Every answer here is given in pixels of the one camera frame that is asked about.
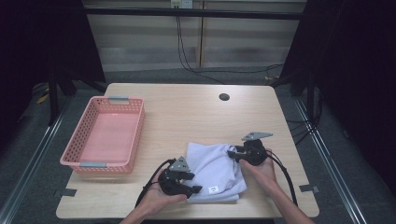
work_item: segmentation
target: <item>garment label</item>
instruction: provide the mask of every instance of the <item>garment label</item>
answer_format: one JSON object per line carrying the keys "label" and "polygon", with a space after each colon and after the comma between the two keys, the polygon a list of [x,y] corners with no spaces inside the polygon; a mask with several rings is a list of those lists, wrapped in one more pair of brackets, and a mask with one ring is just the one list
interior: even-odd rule
{"label": "garment label", "polygon": [[207,189],[209,190],[209,194],[214,194],[214,193],[219,192],[219,187],[218,186],[209,187]]}

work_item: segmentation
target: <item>tape piece on table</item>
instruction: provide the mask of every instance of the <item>tape piece on table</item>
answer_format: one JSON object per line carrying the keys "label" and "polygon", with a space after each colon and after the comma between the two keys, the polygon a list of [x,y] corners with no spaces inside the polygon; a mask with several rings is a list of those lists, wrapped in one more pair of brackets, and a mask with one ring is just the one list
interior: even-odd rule
{"label": "tape piece on table", "polygon": [[301,192],[312,191],[314,194],[319,193],[320,190],[318,186],[311,186],[311,185],[301,185],[299,186]]}
{"label": "tape piece on table", "polygon": [[52,196],[55,198],[62,198],[63,196],[74,197],[76,192],[76,189],[57,189]]}

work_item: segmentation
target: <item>pink basket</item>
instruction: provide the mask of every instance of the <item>pink basket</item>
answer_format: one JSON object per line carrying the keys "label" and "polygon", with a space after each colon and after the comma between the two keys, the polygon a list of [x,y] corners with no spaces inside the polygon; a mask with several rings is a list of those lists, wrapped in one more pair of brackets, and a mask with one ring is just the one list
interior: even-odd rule
{"label": "pink basket", "polygon": [[144,113],[143,99],[92,97],[61,164],[79,173],[131,173]]}

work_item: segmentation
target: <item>table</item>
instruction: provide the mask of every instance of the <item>table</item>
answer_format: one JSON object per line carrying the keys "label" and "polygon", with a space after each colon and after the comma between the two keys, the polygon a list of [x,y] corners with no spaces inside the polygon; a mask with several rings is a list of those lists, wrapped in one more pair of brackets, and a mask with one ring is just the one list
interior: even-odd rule
{"label": "table", "polygon": [[[226,93],[228,101],[219,96]],[[110,84],[106,95],[128,95],[145,100],[145,120],[134,169],[130,175],[80,175],[70,177],[59,218],[126,217],[155,169],[165,160],[186,154],[187,144],[227,143],[243,145],[241,137],[251,131],[273,133],[262,139],[281,159],[290,173],[300,208],[310,217],[318,215],[312,191],[300,192],[308,180],[292,141],[288,125],[273,88],[264,86],[188,84]],[[247,190],[232,203],[173,204],[154,219],[270,218],[281,217],[276,206],[243,170]],[[276,177],[290,195],[282,171]]]}

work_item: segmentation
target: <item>person's left hand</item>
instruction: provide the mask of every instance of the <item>person's left hand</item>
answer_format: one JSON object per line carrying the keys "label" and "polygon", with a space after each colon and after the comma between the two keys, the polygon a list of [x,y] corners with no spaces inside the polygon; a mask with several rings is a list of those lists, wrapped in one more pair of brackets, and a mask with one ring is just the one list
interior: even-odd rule
{"label": "person's left hand", "polygon": [[[158,177],[160,176],[161,172],[155,175],[152,182],[155,183],[158,181]],[[146,195],[143,197],[140,204],[136,207],[142,208],[144,211],[148,212],[148,215],[154,215],[160,212],[166,205],[171,203],[179,203],[184,200],[187,200],[187,196],[185,194],[178,194],[178,195],[167,195],[163,193],[163,190],[160,187],[160,184],[155,183],[148,188]]]}

